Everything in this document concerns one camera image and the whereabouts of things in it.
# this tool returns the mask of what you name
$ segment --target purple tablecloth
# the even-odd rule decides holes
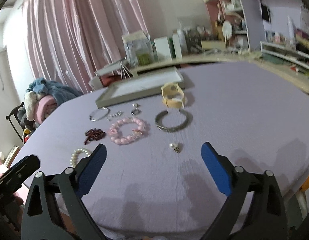
[[[162,96],[136,100],[149,134],[131,145],[118,146],[107,137],[84,146],[85,132],[108,129],[111,122],[91,122],[95,99],[102,90],[61,105],[33,134],[14,160],[35,154],[46,175],[69,166],[78,147],[107,147],[108,157],[90,194],[83,197],[93,219],[109,237],[152,236],[199,239],[211,225],[225,196],[218,192],[204,162],[201,145],[209,141],[217,152],[247,171],[270,169],[286,194],[299,186],[309,169],[309,97],[256,65],[237,62],[180,70],[191,113],[189,126],[176,133],[156,128],[155,116],[165,109]],[[130,116],[132,103],[110,107]],[[182,122],[176,110],[163,123]],[[124,134],[133,125],[123,127]],[[177,154],[170,142],[181,145]],[[32,178],[26,181],[30,186]]]

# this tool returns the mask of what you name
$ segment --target clothes pile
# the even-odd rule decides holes
[[[37,78],[26,90],[24,106],[18,111],[20,125],[34,131],[58,106],[82,95],[82,92],[56,81]]]

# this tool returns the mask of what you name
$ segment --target gray tray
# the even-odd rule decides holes
[[[184,89],[183,77],[176,67],[139,75],[112,83],[96,100],[98,108],[161,94],[166,83],[178,83]]]

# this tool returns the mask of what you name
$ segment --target curtain fold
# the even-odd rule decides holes
[[[84,93],[94,72],[125,56],[122,35],[148,32],[139,0],[25,0],[25,45],[36,78]]]

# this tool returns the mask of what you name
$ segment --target thin silver bracelet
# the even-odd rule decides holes
[[[106,110],[107,112],[106,112],[106,114],[103,115],[102,117],[100,117],[100,118],[98,118],[98,119],[93,119],[93,116],[96,114],[96,112],[99,112],[100,110]],[[93,112],[89,115],[89,120],[90,120],[91,122],[99,121],[99,120],[101,120],[102,118],[105,118],[105,117],[109,114],[109,112],[110,112],[110,109],[107,108],[107,107],[103,107],[103,108],[97,109],[97,110],[93,111]]]
[[[165,127],[161,124],[161,119],[166,116],[168,114],[168,111],[163,111],[161,113],[159,113],[156,117],[155,117],[155,124],[157,125],[157,127],[164,132],[177,132],[180,131],[182,129],[184,129],[188,122],[189,122],[189,114],[187,111],[183,110],[183,109],[179,109],[180,114],[183,114],[185,116],[185,121],[181,124],[178,125],[176,127]]]

